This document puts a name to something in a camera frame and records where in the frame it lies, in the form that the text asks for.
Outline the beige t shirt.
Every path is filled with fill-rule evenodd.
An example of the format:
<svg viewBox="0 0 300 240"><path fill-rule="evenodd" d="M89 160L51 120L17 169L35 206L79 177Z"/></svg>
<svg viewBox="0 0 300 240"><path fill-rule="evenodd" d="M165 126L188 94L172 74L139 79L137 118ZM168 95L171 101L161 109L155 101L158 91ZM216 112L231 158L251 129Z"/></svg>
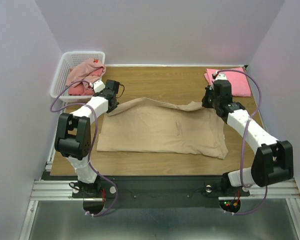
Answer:
<svg viewBox="0 0 300 240"><path fill-rule="evenodd" d="M224 122L200 102L176 105L136 98L104 115L99 152L175 153L223 160Z"/></svg>

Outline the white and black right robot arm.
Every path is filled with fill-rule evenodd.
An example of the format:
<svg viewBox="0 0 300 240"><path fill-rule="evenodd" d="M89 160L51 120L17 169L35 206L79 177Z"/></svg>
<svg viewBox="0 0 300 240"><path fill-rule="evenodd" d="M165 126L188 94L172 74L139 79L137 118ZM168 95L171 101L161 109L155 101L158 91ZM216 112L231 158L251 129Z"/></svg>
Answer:
<svg viewBox="0 0 300 240"><path fill-rule="evenodd" d="M293 146L266 132L239 102L233 101L228 80L216 80L205 88L202 106L214 109L228 126L242 136L254 153L251 167L226 172L220 182L221 192L232 195L238 187L266 187L290 180L294 176Z"/></svg>

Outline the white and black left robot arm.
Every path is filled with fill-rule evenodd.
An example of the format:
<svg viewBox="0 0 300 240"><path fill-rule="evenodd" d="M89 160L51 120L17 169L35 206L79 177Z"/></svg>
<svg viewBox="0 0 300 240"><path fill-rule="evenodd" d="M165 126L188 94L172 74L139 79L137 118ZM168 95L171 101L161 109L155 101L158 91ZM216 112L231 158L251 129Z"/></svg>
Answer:
<svg viewBox="0 0 300 240"><path fill-rule="evenodd" d="M90 156L97 137L98 128L91 136L91 124L98 123L98 117L117 108L117 94L121 83L98 80L90 84L94 94L87 103L71 113L59 115L54 148L65 157L77 174L77 182L70 183L74 198L95 198L104 193L100 176L92 167Z"/></svg>

